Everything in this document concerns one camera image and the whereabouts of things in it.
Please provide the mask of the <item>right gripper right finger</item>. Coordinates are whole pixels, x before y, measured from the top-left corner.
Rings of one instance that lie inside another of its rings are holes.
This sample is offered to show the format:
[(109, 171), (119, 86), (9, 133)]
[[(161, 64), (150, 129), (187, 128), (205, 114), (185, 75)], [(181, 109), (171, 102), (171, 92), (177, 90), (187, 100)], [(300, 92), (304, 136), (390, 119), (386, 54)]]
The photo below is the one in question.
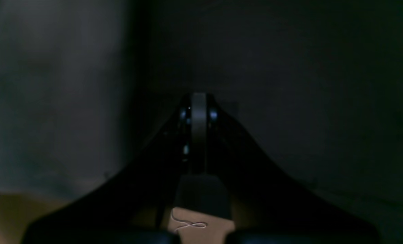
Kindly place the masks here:
[(369, 222), (281, 170), (214, 97), (193, 94), (193, 172), (216, 176), (235, 199), (226, 244), (378, 244)]

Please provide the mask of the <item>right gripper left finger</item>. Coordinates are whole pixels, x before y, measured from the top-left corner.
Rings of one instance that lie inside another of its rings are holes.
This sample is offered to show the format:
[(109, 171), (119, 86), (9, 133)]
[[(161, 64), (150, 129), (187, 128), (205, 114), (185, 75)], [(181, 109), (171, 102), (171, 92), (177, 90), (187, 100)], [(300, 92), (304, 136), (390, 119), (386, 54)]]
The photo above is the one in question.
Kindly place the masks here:
[(176, 110), (133, 162), (98, 189), (34, 221), (23, 244), (179, 244), (161, 230), (181, 175), (189, 170), (192, 95)]

